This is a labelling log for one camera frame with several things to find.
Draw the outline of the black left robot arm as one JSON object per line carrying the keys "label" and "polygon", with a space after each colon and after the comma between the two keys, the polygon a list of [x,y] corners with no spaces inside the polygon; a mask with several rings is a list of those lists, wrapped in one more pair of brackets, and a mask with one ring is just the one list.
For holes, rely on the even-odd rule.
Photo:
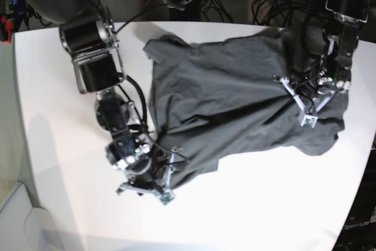
{"label": "black left robot arm", "polygon": [[351,84],[353,54],[372,0],[312,0],[302,23],[283,31],[287,77],[281,78],[300,112],[314,116]]}

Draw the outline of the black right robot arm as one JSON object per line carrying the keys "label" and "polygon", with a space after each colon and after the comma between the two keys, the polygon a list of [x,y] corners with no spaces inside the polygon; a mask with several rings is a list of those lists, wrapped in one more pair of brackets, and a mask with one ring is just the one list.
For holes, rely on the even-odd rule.
{"label": "black right robot arm", "polygon": [[47,21],[57,24],[59,38],[73,65],[82,94],[94,94],[96,119],[110,134],[106,158],[126,177],[117,193],[151,194],[162,203],[174,198],[172,174],[187,161],[177,149],[159,145],[147,125],[147,110],[137,110],[121,84],[131,81],[119,52],[117,30],[100,0],[25,0]]}

